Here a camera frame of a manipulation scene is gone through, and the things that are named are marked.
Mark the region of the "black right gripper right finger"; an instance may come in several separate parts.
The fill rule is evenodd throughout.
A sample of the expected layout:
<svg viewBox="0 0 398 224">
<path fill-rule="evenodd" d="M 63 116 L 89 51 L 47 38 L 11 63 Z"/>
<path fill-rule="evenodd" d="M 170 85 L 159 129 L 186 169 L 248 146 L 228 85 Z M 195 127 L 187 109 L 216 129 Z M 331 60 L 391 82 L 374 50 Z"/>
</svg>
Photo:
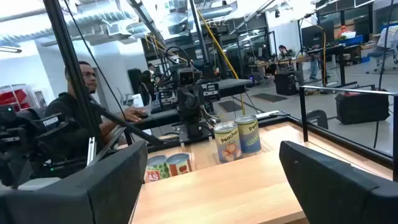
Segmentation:
<svg viewBox="0 0 398 224">
<path fill-rule="evenodd" d="M 397 224 L 397 183 L 282 141 L 279 159 L 310 223 Z"/>
</svg>

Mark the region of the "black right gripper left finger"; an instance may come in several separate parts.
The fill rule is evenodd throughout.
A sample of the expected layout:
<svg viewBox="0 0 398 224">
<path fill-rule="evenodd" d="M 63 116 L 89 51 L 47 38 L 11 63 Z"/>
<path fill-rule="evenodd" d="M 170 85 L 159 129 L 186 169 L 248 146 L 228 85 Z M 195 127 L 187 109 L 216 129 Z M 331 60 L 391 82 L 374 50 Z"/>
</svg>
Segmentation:
<svg viewBox="0 0 398 224">
<path fill-rule="evenodd" d="M 1 193 L 1 223 L 127 223 L 147 164 L 139 141 L 37 190 Z"/>
</svg>

